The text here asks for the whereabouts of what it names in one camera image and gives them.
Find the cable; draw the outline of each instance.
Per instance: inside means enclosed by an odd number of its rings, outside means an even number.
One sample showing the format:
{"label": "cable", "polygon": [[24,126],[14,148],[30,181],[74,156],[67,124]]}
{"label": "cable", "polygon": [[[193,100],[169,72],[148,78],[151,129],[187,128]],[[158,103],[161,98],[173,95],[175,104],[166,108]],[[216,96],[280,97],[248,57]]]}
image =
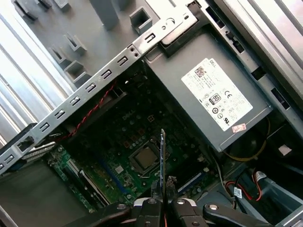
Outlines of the cable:
{"label": "cable", "polygon": [[225,184],[224,184],[224,182],[223,182],[223,177],[222,177],[221,168],[220,168],[219,163],[217,162],[217,160],[216,160],[215,158],[214,158],[214,162],[216,163],[216,166],[217,166],[217,169],[218,169],[218,173],[219,173],[220,182],[221,182],[221,184],[222,184],[222,187],[224,188],[224,190],[226,191],[226,193],[227,193],[228,195],[230,195],[230,194],[228,193],[227,189],[225,188]]}
{"label": "cable", "polygon": [[259,201],[259,200],[261,199],[261,197],[262,197],[262,190],[261,190],[261,187],[260,187],[260,185],[259,185],[259,183],[258,183],[258,181],[257,181],[257,172],[254,172],[254,173],[252,174],[252,179],[253,179],[254,183],[256,184],[257,189],[258,189],[258,193],[259,193],[259,196],[258,196],[258,198],[256,199],[256,201]]}
{"label": "cable", "polygon": [[[228,181],[225,184],[225,188],[227,188],[230,184],[236,184],[234,181]],[[242,185],[238,184],[238,187],[243,191],[243,193],[245,194],[245,196],[249,199],[252,200],[252,197],[247,193],[247,191],[242,187]]]}
{"label": "cable", "polygon": [[[268,118],[266,118],[266,119],[267,119],[267,122],[268,122],[268,130],[267,130],[267,134],[266,134],[266,138],[267,138],[269,136],[269,133],[270,133],[270,121],[269,121]],[[260,148],[260,150],[255,155],[253,155],[251,157],[234,157],[234,156],[226,153],[225,151],[223,153],[226,154],[228,157],[230,157],[233,160],[236,160],[236,161],[239,161],[239,162],[248,162],[248,161],[251,161],[251,160],[255,159],[256,157],[258,157],[262,153],[262,151],[266,147],[266,143],[267,142],[266,142],[266,139],[265,139],[264,142],[263,142],[262,147]]]}
{"label": "cable", "polygon": [[111,90],[114,89],[115,85],[116,85],[116,81],[113,83],[113,85],[110,87],[110,89],[106,91],[106,93],[105,93],[105,94],[103,95],[103,97],[99,100],[99,102],[98,102],[90,111],[88,111],[88,113],[85,115],[85,117],[82,118],[81,122],[78,123],[77,127],[76,127],[70,134],[68,134],[68,135],[66,135],[66,136],[63,136],[63,137],[61,137],[61,138],[58,138],[58,139],[56,140],[56,142],[59,142],[59,141],[61,141],[61,140],[67,139],[67,138],[72,137],[73,135],[75,135],[75,134],[77,133],[78,129],[80,128],[80,126],[89,118],[89,116],[90,116],[93,112],[95,112],[95,111],[99,108],[100,105],[102,105],[104,99],[107,97],[108,93],[109,93]]}

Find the chip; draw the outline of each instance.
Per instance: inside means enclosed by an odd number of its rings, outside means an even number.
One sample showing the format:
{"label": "chip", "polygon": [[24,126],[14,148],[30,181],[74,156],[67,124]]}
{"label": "chip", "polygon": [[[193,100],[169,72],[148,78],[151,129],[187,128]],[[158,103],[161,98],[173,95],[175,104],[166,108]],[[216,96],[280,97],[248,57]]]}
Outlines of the chip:
{"label": "chip", "polygon": [[135,156],[136,161],[139,165],[145,170],[150,167],[155,161],[157,161],[158,157],[155,155],[153,150],[145,146],[141,148],[139,153]]}

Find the pcie slot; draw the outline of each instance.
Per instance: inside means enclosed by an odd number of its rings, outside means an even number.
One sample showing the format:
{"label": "pcie slot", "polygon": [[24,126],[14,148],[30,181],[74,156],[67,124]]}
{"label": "pcie slot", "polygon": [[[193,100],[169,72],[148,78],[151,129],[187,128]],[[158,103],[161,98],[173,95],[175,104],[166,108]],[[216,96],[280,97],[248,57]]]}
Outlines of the pcie slot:
{"label": "pcie slot", "polygon": [[98,189],[98,187],[90,180],[90,178],[85,174],[83,170],[79,170],[74,162],[70,159],[67,161],[67,165],[69,168],[78,176],[78,178],[83,182],[86,186],[87,190],[95,196],[99,202],[103,205],[109,205],[110,202],[104,196],[104,194]]}
{"label": "pcie slot", "polygon": [[178,193],[185,192],[188,188],[191,188],[193,185],[195,185],[198,181],[200,181],[205,176],[204,172],[200,172],[197,175],[195,175],[193,178],[191,178],[188,182],[186,182],[183,186],[181,186],[178,189]]}

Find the rectangular slot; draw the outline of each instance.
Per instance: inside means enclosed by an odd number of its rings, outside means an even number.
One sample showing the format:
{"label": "rectangular slot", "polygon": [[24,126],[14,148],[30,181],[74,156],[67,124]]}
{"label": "rectangular slot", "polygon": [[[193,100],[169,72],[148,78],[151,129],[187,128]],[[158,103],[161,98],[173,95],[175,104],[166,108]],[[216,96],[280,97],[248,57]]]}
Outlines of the rectangular slot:
{"label": "rectangular slot", "polygon": [[259,66],[256,70],[254,70],[252,73],[252,76],[255,78],[255,80],[259,80],[262,77],[264,77],[264,75],[266,74],[266,72],[263,70],[263,68],[261,66]]}
{"label": "rectangular slot", "polygon": [[54,52],[54,54],[57,56],[59,60],[62,60],[62,56],[54,48],[52,48],[52,51]]}
{"label": "rectangular slot", "polygon": [[71,37],[67,37],[70,43],[72,44],[73,47],[77,47],[78,45],[75,43],[75,41]]}
{"label": "rectangular slot", "polygon": [[237,49],[239,53],[244,52],[243,46],[239,43],[239,41],[235,40],[232,45]]}
{"label": "rectangular slot", "polygon": [[71,104],[72,106],[75,106],[79,101],[80,101],[80,97],[79,97],[79,96],[76,96],[76,97],[74,97],[74,98],[70,101],[70,104]]}
{"label": "rectangular slot", "polygon": [[271,92],[276,97],[276,99],[281,103],[281,105],[284,107],[284,109],[288,110],[290,108],[290,105],[287,103],[287,101],[284,99],[284,97],[281,95],[281,93],[276,89],[272,89]]}
{"label": "rectangular slot", "polygon": [[8,156],[4,161],[8,164],[14,159],[13,155]]}
{"label": "rectangular slot", "polygon": [[28,136],[20,142],[17,146],[21,151],[25,151],[27,148],[29,148],[32,144],[34,144],[34,138],[31,136]]}
{"label": "rectangular slot", "polygon": [[44,125],[42,125],[39,129],[41,129],[42,132],[44,132],[46,129],[49,128],[49,123],[45,123]]}
{"label": "rectangular slot", "polygon": [[95,89],[96,84],[95,83],[91,83],[87,88],[85,88],[85,90],[87,91],[87,93],[91,92],[93,89]]}
{"label": "rectangular slot", "polygon": [[58,113],[55,114],[55,117],[56,117],[57,119],[59,119],[59,118],[62,117],[64,114],[65,114],[65,111],[64,111],[64,110],[60,110],[60,111],[58,111]]}
{"label": "rectangular slot", "polygon": [[126,56],[124,56],[123,58],[121,58],[119,61],[117,61],[117,63],[120,65],[120,66],[122,66],[122,65],[124,65],[124,63],[125,62],[127,62],[127,57]]}
{"label": "rectangular slot", "polygon": [[101,77],[103,77],[103,79],[108,78],[110,75],[112,75],[112,71],[111,70],[106,70],[105,73],[103,73],[101,75]]}
{"label": "rectangular slot", "polygon": [[216,22],[216,24],[219,26],[219,28],[223,28],[225,26],[225,24],[219,19],[219,17],[216,15],[216,13],[213,11],[212,8],[207,7],[206,11],[212,17],[212,19]]}
{"label": "rectangular slot", "polygon": [[155,34],[151,33],[148,37],[145,38],[145,40],[147,41],[147,43],[149,43],[151,40],[153,40],[155,38]]}

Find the gray plastic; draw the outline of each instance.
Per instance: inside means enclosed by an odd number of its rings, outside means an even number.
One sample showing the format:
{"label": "gray plastic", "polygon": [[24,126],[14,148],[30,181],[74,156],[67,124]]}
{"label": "gray plastic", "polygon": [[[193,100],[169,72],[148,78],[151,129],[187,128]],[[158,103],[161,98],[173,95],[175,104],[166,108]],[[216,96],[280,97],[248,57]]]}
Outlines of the gray plastic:
{"label": "gray plastic", "polygon": [[71,64],[71,61],[66,58],[65,54],[61,50],[61,48],[56,48],[54,45],[49,48],[49,53],[52,55],[52,57],[56,60],[56,62],[61,66],[61,68],[66,68],[69,64]]}
{"label": "gray plastic", "polygon": [[31,13],[25,5],[19,0],[13,0],[13,4],[15,6],[16,11],[18,14],[27,22],[34,23],[38,17]]}
{"label": "gray plastic", "polygon": [[152,19],[145,11],[144,7],[138,8],[135,12],[129,15],[132,26],[135,31],[142,35],[152,26]]}
{"label": "gray plastic", "polygon": [[49,0],[35,0],[35,3],[45,11],[52,7],[52,4]]}
{"label": "gray plastic", "polygon": [[76,35],[72,37],[70,34],[66,34],[64,37],[66,38],[68,44],[74,52],[77,52],[80,55],[83,55],[86,52],[84,45],[77,38]]}
{"label": "gray plastic", "polygon": [[124,10],[131,0],[116,0],[120,11]]}
{"label": "gray plastic", "polygon": [[86,81],[90,79],[90,75],[85,71],[85,68],[78,61],[73,61],[67,66],[64,71],[72,79],[72,82],[77,88],[81,87]]}
{"label": "gray plastic", "polygon": [[107,30],[114,28],[119,18],[111,0],[89,0]]}
{"label": "gray plastic", "polygon": [[66,12],[71,8],[71,5],[68,1],[69,0],[54,0],[54,2],[57,4],[57,6],[62,12]]}

